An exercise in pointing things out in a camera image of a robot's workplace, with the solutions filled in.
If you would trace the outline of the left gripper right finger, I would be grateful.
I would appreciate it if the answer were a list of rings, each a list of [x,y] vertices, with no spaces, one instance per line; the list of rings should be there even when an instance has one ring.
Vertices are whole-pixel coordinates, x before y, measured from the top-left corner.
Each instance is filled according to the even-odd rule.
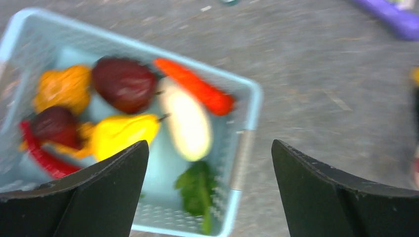
[[[271,154],[291,236],[418,236],[418,191],[349,174],[281,140]]]

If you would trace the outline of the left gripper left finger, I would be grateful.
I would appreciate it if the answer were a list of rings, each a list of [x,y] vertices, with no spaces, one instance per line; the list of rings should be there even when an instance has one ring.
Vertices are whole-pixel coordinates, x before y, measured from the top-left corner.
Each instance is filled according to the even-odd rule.
[[[140,141],[29,191],[0,196],[3,237],[127,237],[148,164]]]

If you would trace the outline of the white toy radish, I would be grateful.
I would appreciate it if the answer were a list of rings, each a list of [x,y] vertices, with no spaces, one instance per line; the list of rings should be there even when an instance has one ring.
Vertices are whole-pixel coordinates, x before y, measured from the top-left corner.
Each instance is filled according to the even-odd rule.
[[[211,120],[205,108],[189,91],[170,77],[159,81],[157,96],[173,145],[186,161],[207,156],[213,144]]]

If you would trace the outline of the yellow toy pear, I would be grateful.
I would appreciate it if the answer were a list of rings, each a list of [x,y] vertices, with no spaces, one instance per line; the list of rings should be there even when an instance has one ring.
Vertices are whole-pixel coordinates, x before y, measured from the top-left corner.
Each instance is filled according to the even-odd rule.
[[[96,161],[105,160],[138,141],[150,145],[157,136],[161,122],[169,114],[115,115],[99,122],[90,137],[90,148]]]

